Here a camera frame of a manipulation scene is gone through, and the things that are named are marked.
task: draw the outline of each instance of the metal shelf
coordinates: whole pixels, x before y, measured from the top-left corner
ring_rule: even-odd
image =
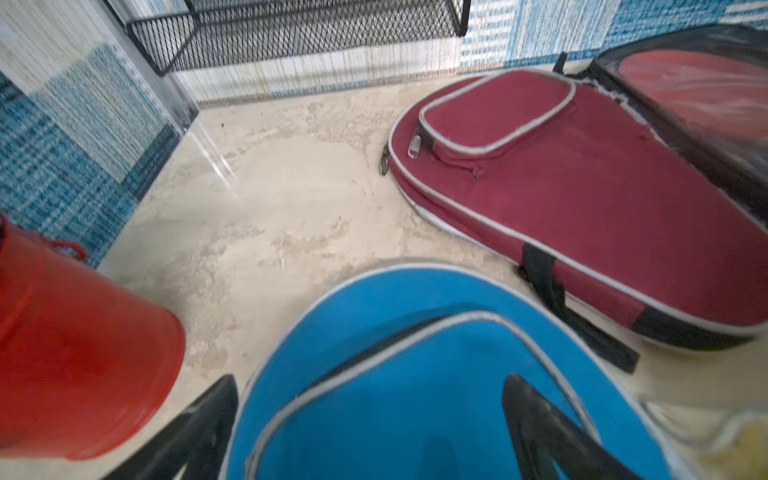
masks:
[[[220,67],[467,32],[470,0],[187,0],[125,31],[155,73]]]

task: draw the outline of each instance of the stone floor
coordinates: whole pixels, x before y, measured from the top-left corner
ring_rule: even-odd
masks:
[[[0,478],[99,478],[225,373],[242,388],[270,346],[323,292],[382,263],[466,266],[531,295],[505,260],[437,230],[381,177],[396,118],[450,79],[206,110],[233,174],[221,180],[187,135],[100,270],[173,310],[187,331],[179,380],[132,440],[89,462],[1,460]],[[663,349],[584,313],[642,354],[636,395],[715,409],[768,400],[768,338],[726,353]]]

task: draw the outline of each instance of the red container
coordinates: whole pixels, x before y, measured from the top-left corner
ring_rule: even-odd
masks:
[[[184,358],[176,316],[0,217],[0,456],[85,459],[137,432]]]

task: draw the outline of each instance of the tiled wall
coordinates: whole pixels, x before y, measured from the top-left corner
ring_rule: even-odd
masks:
[[[180,137],[89,0],[4,0],[0,41],[0,212],[96,266]]]
[[[181,0],[132,0],[134,12],[184,10]],[[768,2],[745,0],[472,0],[465,38],[262,61],[176,74],[203,105],[552,63],[717,22],[768,27]]]

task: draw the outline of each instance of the maroon bag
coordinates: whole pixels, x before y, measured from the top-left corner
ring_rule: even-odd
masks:
[[[547,307],[631,372],[564,293],[649,339],[723,349],[768,327],[768,232],[591,81],[517,70],[429,95],[388,162],[427,220],[522,265]]]

